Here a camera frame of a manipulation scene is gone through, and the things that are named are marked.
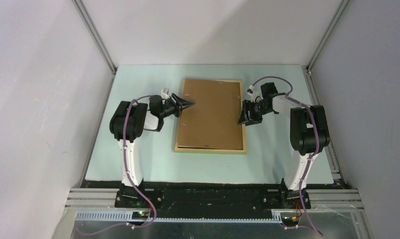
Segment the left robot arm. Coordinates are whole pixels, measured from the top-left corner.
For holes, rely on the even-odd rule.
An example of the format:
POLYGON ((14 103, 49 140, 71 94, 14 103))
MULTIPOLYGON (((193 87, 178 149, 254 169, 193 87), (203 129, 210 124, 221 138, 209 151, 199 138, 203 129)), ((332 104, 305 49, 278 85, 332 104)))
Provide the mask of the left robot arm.
POLYGON ((174 93, 168 95, 167 92, 119 103, 109 122, 109 131, 118 142, 122 154, 123 177, 119 190, 127 196, 132 206, 138 208, 146 202, 146 193, 141 190, 143 175, 136 140, 144 131, 160 132, 165 118, 179 118, 184 110, 194 105, 195 102, 174 93))

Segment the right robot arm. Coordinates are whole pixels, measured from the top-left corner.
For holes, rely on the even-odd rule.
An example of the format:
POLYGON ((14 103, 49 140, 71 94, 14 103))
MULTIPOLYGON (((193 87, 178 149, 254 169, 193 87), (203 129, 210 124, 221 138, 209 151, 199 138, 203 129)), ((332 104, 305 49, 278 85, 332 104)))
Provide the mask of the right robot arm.
POLYGON ((250 126, 263 121, 266 114, 283 114, 290 121, 290 144, 293 149, 293 166, 281 180, 278 200, 284 208, 293 207, 304 199, 306 180, 312 164, 330 143, 330 135, 322 105, 309 106, 278 92, 274 83, 265 83, 257 92, 250 85, 244 100, 238 125, 250 126))

